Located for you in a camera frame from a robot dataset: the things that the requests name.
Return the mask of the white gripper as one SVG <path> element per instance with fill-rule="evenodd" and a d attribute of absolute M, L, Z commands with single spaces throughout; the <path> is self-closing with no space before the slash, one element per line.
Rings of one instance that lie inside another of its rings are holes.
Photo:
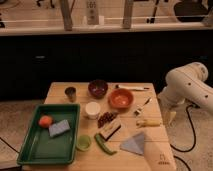
<path fill-rule="evenodd" d="M 163 123 L 165 125 L 169 125 L 173 119 L 176 116 L 176 111 L 175 111 L 176 105 L 173 103 L 161 102 L 161 113 L 162 113 L 162 118 L 163 118 Z"/>

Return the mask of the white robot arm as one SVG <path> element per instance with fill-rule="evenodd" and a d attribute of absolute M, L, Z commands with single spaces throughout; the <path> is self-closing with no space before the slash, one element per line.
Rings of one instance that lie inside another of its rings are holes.
<path fill-rule="evenodd" d="M 165 77 L 166 86 L 157 95 L 163 124 L 169 125 L 176 115 L 174 108 L 190 100 L 213 114 L 213 88 L 205 84 L 207 67 L 200 62 L 174 68 Z"/>

